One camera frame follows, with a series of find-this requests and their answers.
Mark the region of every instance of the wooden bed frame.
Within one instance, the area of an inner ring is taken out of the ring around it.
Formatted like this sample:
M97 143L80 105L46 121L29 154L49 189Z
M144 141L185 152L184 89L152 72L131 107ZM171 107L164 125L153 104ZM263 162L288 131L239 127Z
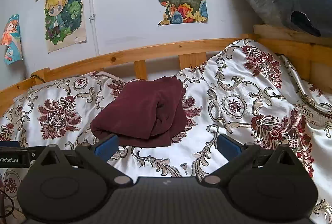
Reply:
M206 61L206 52L222 51L237 39L253 39L276 54L286 55L297 69L301 78L310 81L314 63L332 67L332 39L316 38L305 33L278 29L266 24L254 27L255 34L242 34L239 38L204 39L146 46L117 51L94 58L78 61L53 70L45 68L32 73L31 78L12 85L0 92L0 114L12 105L13 99L26 92L31 86L44 82L83 75L96 70L134 62L137 78L147 79L145 60L168 56L179 56L180 68L195 67Z

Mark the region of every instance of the bedspread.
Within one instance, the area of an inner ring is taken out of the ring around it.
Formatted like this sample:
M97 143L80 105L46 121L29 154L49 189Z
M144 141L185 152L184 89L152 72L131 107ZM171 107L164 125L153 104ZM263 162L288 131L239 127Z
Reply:
M278 57L250 39L230 44L176 77L186 88L182 99L185 130L172 139L170 147L119 147L109 164L134 181L138 176L197 176L201 180L227 163L216 149L220 133L267 149L289 144L319 191L311 219L332 223L331 95L301 80L285 56ZM90 122L125 83L95 72L34 86L16 98L0 119L0 140L17 140L21 146L56 143L61 149L96 143ZM129 110L126 120L130 118ZM23 219L16 192L27 171L0 171L6 193L15 202L7 223ZM10 211L9 200L5 205Z

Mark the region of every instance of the cartoon boy drawing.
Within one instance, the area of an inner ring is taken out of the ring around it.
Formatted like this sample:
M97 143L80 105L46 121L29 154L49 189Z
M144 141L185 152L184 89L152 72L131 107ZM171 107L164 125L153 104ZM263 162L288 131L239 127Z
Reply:
M68 0L46 0L45 8L48 10L51 18L46 20L46 28L51 39L54 38L55 35L59 37L61 28L65 27L61 17L61 11L67 3Z

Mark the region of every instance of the bed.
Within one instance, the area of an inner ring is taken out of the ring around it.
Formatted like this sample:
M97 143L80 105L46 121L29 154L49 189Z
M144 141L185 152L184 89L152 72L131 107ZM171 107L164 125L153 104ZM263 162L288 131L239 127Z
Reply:
M263 28L256 26L255 32L264 32ZM268 39L245 34L240 39L160 44L39 70L0 92L4 114L0 140L17 140L21 146L56 143L61 149L94 144L91 120L129 82L104 68L134 62L136 77L146 79L145 60L178 55L182 70L176 77L186 88L182 99L185 130L172 139L170 147L119 147L109 164L134 181L138 176L197 176L201 180L227 163L216 149L220 133L268 149L286 143L319 191L311 219L332 223L332 95L307 82L313 63L332 66L332 49L297 41L296 35L292 40L278 36ZM206 60L206 52L211 51L219 53ZM15 202L7 223L24 219L16 192L27 172L0 171L5 191ZM8 200L5 206L7 211L11 209Z

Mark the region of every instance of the white pipe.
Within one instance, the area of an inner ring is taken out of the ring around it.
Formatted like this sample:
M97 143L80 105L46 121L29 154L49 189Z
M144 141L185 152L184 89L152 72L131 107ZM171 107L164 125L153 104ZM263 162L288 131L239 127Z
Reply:
M96 32L96 15L93 9L93 0L89 0L90 5L90 23L92 26L92 37L93 37L93 44L95 46L96 56L99 56L99 48L98 48L98 41L97 41L97 32Z

